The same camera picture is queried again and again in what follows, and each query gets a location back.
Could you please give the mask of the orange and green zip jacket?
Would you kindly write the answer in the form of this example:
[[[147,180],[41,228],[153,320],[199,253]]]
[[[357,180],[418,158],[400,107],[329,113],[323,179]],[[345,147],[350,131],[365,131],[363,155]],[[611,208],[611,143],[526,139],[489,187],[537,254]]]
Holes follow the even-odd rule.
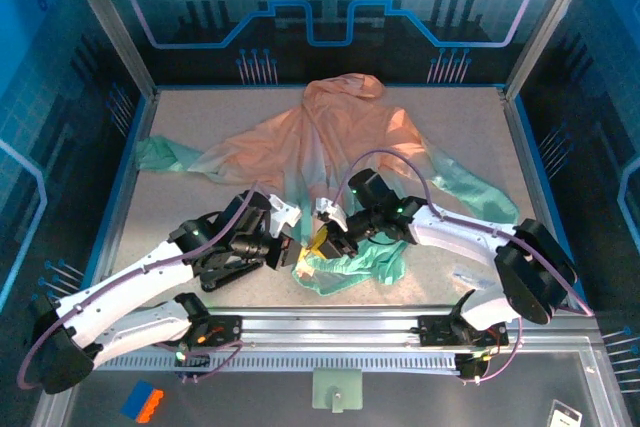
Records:
[[[520,212],[500,189],[466,170],[431,144],[400,107],[386,106],[375,77],[345,74],[313,81],[300,103],[248,130],[198,150],[175,137],[153,135],[136,146],[143,171],[199,173],[219,184],[259,182],[297,205],[293,237],[308,245],[320,221],[315,200],[338,196],[347,214],[358,205],[342,180],[359,169],[377,171],[401,197],[424,194],[428,181],[483,221],[514,225]]]

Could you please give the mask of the black stapler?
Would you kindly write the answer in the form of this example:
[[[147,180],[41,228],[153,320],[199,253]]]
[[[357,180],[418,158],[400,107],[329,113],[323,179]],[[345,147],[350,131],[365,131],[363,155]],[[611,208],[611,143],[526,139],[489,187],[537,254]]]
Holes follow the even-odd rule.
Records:
[[[235,260],[225,265],[208,270],[200,275],[200,286],[204,292],[210,293],[240,279],[262,266],[259,260]]]

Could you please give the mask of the clear plastic wrapper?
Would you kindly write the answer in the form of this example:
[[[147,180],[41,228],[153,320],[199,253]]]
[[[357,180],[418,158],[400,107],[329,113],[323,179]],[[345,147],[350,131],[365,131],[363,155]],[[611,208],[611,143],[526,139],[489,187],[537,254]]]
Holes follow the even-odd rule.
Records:
[[[457,284],[474,290],[486,290],[494,285],[491,280],[477,277],[458,270],[454,270],[452,272],[451,278]]]

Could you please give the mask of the green mounting plate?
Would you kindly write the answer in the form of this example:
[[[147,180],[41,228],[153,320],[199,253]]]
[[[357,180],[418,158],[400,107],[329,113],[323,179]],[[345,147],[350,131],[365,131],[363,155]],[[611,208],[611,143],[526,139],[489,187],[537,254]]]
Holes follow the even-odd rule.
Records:
[[[312,408],[339,414],[363,409],[363,373],[359,369],[317,368],[312,376]]]

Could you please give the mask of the blue and orange block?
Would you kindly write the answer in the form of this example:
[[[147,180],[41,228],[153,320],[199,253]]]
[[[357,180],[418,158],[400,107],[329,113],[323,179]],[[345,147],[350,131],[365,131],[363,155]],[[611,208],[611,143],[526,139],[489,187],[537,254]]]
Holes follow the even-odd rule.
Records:
[[[120,413],[138,424],[147,424],[154,416],[165,392],[150,383],[139,381],[127,397]]]

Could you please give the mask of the white printed card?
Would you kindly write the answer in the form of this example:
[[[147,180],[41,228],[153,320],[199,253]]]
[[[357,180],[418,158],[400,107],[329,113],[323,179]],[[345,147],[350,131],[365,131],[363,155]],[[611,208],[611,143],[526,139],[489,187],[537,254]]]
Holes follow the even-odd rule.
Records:
[[[546,427],[581,427],[583,414],[554,399],[551,403]]]

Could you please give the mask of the aluminium front rail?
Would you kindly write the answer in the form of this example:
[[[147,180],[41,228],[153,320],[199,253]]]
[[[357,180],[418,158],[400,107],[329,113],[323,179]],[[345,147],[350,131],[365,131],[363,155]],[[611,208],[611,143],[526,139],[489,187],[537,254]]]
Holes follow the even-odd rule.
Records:
[[[242,318],[241,341],[293,349],[303,346],[418,345],[420,316],[459,316],[442,309],[304,308],[209,310],[214,315]],[[176,301],[126,315],[106,310],[72,309],[61,318],[71,340],[81,348],[96,344],[104,357],[118,356],[150,345],[166,345],[191,326]]]

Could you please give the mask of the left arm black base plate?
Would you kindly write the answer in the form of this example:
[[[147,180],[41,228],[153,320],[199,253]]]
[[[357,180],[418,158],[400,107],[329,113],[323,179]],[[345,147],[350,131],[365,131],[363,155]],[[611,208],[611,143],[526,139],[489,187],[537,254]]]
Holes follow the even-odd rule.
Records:
[[[219,347],[241,338],[242,318],[235,315],[208,315],[195,319],[176,343],[188,349]]]

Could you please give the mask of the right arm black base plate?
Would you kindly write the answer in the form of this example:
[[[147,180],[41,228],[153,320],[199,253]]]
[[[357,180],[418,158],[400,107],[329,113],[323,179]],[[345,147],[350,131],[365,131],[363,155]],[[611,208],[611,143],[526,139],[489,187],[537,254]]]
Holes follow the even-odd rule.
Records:
[[[506,347],[509,337],[504,323],[477,330],[462,317],[420,316],[417,324],[420,343],[425,347]]]

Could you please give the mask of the left aluminium frame post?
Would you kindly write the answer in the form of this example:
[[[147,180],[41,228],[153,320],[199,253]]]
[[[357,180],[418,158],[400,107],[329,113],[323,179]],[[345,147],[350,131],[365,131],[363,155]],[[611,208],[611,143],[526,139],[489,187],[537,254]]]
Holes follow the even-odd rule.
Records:
[[[112,0],[86,0],[141,95],[153,99],[156,85]]]

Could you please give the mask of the aluminium frame post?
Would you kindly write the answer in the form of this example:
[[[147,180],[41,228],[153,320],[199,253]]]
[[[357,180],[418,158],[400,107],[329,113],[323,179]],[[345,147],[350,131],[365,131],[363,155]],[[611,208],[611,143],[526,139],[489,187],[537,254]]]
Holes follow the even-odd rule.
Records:
[[[547,47],[552,35],[566,16],[573,0],[548,0],[535,28],[524,45],[504,87],[504,99],[512,102]]]
[[[153,99],[156,85],[112,0],[86,0],[141,95]]]

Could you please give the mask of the right aluminium frame post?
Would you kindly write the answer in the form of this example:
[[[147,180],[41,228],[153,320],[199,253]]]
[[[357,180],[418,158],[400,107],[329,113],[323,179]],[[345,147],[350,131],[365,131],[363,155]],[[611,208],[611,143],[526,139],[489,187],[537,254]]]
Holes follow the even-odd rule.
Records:
[[[566,16],[573,0],[548,0],[535,28],[524,45],[504,87],[504,99],[512,102],[547,47],[552,35]]]

